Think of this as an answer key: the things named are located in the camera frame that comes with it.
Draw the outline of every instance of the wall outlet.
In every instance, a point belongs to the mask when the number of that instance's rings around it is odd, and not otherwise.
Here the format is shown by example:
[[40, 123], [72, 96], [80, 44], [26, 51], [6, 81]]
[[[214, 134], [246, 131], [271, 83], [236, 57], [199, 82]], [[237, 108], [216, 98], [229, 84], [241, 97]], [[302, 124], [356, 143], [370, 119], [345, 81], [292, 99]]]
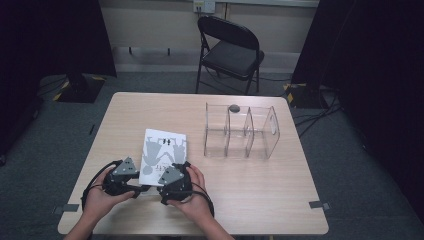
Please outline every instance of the wall outlet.
[[193, 12], [195, 13], [215, 13], [214, 1], [193, 1]]
[[215, 13], [215, 2], [205, 1], [204, 13]]
[[205, 8], [205, 1], [193, 1], [193, 12], [199, 13], [203, 12]]

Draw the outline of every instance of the chair seat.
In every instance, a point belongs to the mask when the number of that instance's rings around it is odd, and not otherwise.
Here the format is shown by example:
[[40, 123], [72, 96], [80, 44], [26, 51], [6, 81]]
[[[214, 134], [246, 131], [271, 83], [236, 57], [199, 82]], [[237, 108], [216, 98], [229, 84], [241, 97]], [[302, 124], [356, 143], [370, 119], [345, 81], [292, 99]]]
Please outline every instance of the chair seat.
[[[264, 56], [264, 52], [259, 51], [259, 64], [264, 59]], [[220, 41], [203, 57], [202, 61], [204, 66], [214, 70], [248, 78], [255, 70], [255, 59], [255, 50]]]

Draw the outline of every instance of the acrylic organizer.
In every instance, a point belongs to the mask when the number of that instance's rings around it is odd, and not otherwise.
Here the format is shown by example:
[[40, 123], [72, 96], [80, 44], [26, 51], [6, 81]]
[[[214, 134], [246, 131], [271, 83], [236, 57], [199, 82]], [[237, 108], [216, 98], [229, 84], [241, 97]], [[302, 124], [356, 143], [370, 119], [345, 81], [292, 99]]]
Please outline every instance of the acrylic organizer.
[[207, 157], [268, 159], [280, 138], [274, 107], [206, 103]]

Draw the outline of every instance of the finger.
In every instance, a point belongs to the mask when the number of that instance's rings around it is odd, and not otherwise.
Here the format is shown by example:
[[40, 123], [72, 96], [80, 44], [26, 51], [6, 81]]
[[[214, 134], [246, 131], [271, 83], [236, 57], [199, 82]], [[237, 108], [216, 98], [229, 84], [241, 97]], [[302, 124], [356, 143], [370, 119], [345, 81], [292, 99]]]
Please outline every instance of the finger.
[[183, 205], [182, 202], [177, 201], [177, 200], [168, 200], [168, 201], [166, 201], [166, 203], [169, 204], [169, 205], [172, 205], [172, 206], [174, 206], [174, 207], [176, 207], [180, 210], [181, 210], [181, 206]]
[[190, 175], [191, 182], [200, 186], [199, 178], [197, 177], [197, 174], [194, 172], [194, 170], [189, 167], [187, 167], [186, 169], [188, 174]]
[[205, 189], [205, 188], [206, 188], [206, 186], [205, 186], [205, 176], [203, 175], [203, 173], [200, 171], [200, 169], [198, 169], [198, 168], [197, 168], [196, 166], [194, 166], [194, 165], [191, 165], [190, 167], [193, 169], [194, 173], [196, 173], [197, 178], [199, 179], [199, 185], [200, 185], [203, 189]]
[[124, 202], [124, 201], [132, 198], [134, 196], [134, 194], [135, 194], [134, 191], [130, 191], [130, 192], [126, 192], [126, 193], [123, 193], [121, 195], [118, 195], [118, 196], [114, 196], [113, 197], [114, 202], [115, 202], [115, 204], [120, 203], [120, 202]]
[[98, 184], [102, 184], [106, 175], [112, 170], [112, 168], [107, 168], [105, 169], [96, 179], [96, 181], [94, 181], [93, 185], [98, 185]]

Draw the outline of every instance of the white paper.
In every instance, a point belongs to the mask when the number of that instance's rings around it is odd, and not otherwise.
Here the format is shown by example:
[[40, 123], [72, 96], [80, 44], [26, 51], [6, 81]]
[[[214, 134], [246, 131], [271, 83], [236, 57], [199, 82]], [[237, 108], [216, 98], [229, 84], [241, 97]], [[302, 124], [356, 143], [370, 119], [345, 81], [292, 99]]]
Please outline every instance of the white paper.
[[173, 163], [183, 164], [186, 158], [185, 134], [146, 129], [139, 183], [162, 186], [158, 181], [165, 169]]

